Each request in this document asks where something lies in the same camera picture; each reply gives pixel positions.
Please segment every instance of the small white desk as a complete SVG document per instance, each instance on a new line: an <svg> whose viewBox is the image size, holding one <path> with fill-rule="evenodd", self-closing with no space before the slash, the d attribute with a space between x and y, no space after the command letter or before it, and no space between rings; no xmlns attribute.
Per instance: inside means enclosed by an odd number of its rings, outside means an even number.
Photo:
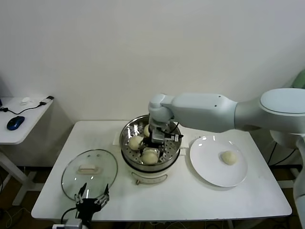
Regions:
<svg viewBox="0 0 305 229"><path fill-rule="evenodd" d="M65 210L75 206L61 189L61 176L72 159L90 149L109 150L118 162L110 201L93 215L93 221L222 220L291 214L291 207L249 133L232 130L221 134L238 145L248 162L245 181L234 188L212 186L196 175L189 162L189 150L185 156L179 156L164 182L137 186L127 171L120 148L112 145L115 133L126 123L80 121L75 124L35 203L34 218L58 220ZM211 134L179 128L190 142ZM65 219L74 214L68 213Z"/></svg>
<svg viewBox="0 0 305 229"><path fill-rule="evenodd" d="M43 99L45 99L45 97L32 98L32 103L29 103L28 105L20 105L20 101L22 100L22 98L1 98L2 107L7 107L16 113L26 108L37 106L39 102ZM41 116L49 108L51 103L52 101L44 106L28 110L19 114L19 116L24 116L25 120L18 129L13 131L8 130L6 128L6 125L11 118L16 117L17 115L11 112L0 112L0 145L17 145L23 142L23 140L28 136L30 131L39 121ZM30 172L29 176L27 177L1 151L0 166L3 167L9 173L9 175L3 181L3 186L7 184L11 176L13 176L16 180L22 183L22 187L13 201L14 206L20 205L27 191L40 191L42 189L43 184L35 184L32 182L32 179L35 177L36 172Z"/></svg>

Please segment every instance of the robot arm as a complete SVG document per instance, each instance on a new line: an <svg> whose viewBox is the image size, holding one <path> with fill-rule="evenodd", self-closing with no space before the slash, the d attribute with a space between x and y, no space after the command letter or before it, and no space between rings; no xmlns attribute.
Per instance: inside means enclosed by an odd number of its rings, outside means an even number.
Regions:
<svg viewBox="0 0 305 229"><path fill-rule="evenodd" d="M304 89L275 89L248 102L237 103L220 94L156 95L149 103L152 142L162 143L169 121L210 132L264 128L279 144L300 150L305 164ZM294 198L305 228L305 170L294 184Z"/></svg>

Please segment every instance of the power cord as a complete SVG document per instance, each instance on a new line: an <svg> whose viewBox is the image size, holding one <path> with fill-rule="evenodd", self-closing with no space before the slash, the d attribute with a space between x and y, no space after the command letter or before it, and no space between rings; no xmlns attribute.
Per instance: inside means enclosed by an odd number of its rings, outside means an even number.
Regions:
<svg viewBox="0 0 305 229"><path fill-rule="evenodd" d="M73 210L75 210L75 209L76 209L76 208L70 208L70 209L66 210L66 211L63 213L63 215L62 215L62 217L61 217L61 224L63 224L63 218L65 217L65 215L66 215L68 212L73 211Z"/></svg>
<svg viewBox="0 0 305 229"><path fill-rule="evenodd" d="M281 162L287 160L294 152L295 152L295 149L287 157L285 157L283 160L280 160L279 162L276 162L274 165L271 165L271 166L276 166L276 165L280 164Z"/></svg>
<svg viewBox="0 0 305 229"><path fill-rule="evenodd" d="M28 211L26 208L24 207L21 207L15 214L11 215L9 213L9 211L13 208L16 208L16 207L19 207L19 206L13 206L7 210L3 210L3 209L0 209L0 219L4 217L5 214L7 214L9 216L9 219L6 221L6 225L5 227L7 229L11 229L13 228L15 225L17 225L20 221L21 221L21 218L23 216L23 212L26 211L27 213L30 214L30 211ZM17 216L19 213L21 212L20 216L17 218L17 220L15 222L13 222L13 218L15 216Z"/></svg>
<svg viewBox="0 0 305 229"><path fill-rule="evenodd" d="M273 153L275 152L276 146L277 146L277 142L275 143L275 145L274 145L274 147L273 147L273 150L272 150L272 152L271 152L271 155L270 155L270 157L269 157L269 160L268 160L268 162L267 162L267 165L268 165L268 164L270 163L270 161L271 161L271 158L272 158Z"/></svg>
<svg viewBox="0 0 305 229"><path fill-rule="evenodd" d="M41 102L39 102L39 104L36 106L36 107L31 107L31 108L27 108L27 109L24 109L23 111L20 111L19 113L16 113L16 112L13 112L11 111L9 108L7 107L1 107L0 108L0 111L3 111L3 112L11 112L13 113L14 115L20 115L21 113L25 112L25 111L28 111L28 110L31 110L31 109L36 109L40 106L44 106L46 105L49 101L53 100L54 97L53 96L48 96L47 98L45 98L44 100L42 100Z"/></svg>

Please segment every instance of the glass lid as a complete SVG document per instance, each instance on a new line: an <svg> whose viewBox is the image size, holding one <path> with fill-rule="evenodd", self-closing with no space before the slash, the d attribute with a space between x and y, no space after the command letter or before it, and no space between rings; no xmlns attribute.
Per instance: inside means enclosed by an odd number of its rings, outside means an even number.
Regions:
<svg viewBox="0 0 305 229"><path fill-rule="evenodd" d="M111 187L117 172L118 164L112 153L103 149L89 150L67 165L61 187L66 196L74 200L74 195L87 183L83 198L97 198L104 193L107 184Z"/></svg>

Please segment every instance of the blue mouse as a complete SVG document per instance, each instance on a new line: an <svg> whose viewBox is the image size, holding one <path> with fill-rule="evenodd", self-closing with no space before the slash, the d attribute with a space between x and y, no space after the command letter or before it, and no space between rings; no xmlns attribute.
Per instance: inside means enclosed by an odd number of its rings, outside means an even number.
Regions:
<svg viewBox="0 0 305 229"><path fill-rule="evenodd" d="M8 130L16 130L18 129L18 127L23 123L25 117L23 116L17 116L12 118L11 120L9 120L8 124L7 124L7 129Z"/></svg>

